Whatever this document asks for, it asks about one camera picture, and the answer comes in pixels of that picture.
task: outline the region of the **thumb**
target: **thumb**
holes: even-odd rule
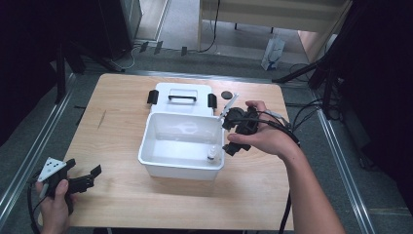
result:
[[[55,201],[57,202],[64,202],[64,195],[69,188],[69,182],[67,179],[62,179],[61,182],[57,185],[56,192],[55,192]]]
[[[255,142],[254,135],[240,135],[240,134],[229,134],[228,140],[238,144],[253,144]]]

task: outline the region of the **hand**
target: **hand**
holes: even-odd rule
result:
[[[38,194],[42,191],[43,183],[36,182]],[[68,189],[68,181],[63,179],[56,188],[55,198],[46,197],[40,204],[40,211],[43,216],[42,234],[46,233],[65,233],[69,228],[69,211],[64,195]]]
[[[255,107],[257,111],[267,110],[262,100],[249,100],[245,104]],[[260,119],[275,121],[273,117],[267,114],[261,114]],[[282,160],[291,150],[298,149],[298,146],[289,136],[265,123],[258,125],[258,131],[254,135],[229,134],[227,138],[234,143],[249,144],[266,153],[278,155]]]

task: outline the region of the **forearm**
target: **forearm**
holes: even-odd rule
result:
[[[295,232],[345,233],[303,152],[295,148],[283,160],[288,173]]]

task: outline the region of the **person's right arm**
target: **person's right arm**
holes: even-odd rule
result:
[[[258,111],[266,110],[263,101],[247,101],[246,104],[256,107]],[[261,115],[261,119],[274,121],[265,114]],[[266,153],[277,155],[284,161],[295,233],[345,233],[306,156],[289,136],[266,124],[260,124],[254,135],[230,134],[228,139],[234,143],[250,144]]]

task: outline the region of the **desk in background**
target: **desk in background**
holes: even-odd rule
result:
[[[351,5],[351,0],[221,0],[218,21],[299,30],[307,58],[312,62],[331,35],[339,31]],[[203,20],[215,20],[217,6],[218,0],[200,2],[199,49]]]
[[[76,159],[74,177],[98,164],[102,168],[94,187],[79,194],[71,225],[277,230],[289,190],[277,156],[254,148],[226,155],[215,181],[151,177],[137,161],[150,111],[148,92],[159,82],[211,86],[218,100],[215,115],[227,103],[221,92],[228,90],[240,93],[234,106],[264,99],[269,109],[286,116],[281,88],[273,84],[102,75],[64,159]],[[286,229],[292,229],[292,215]]]

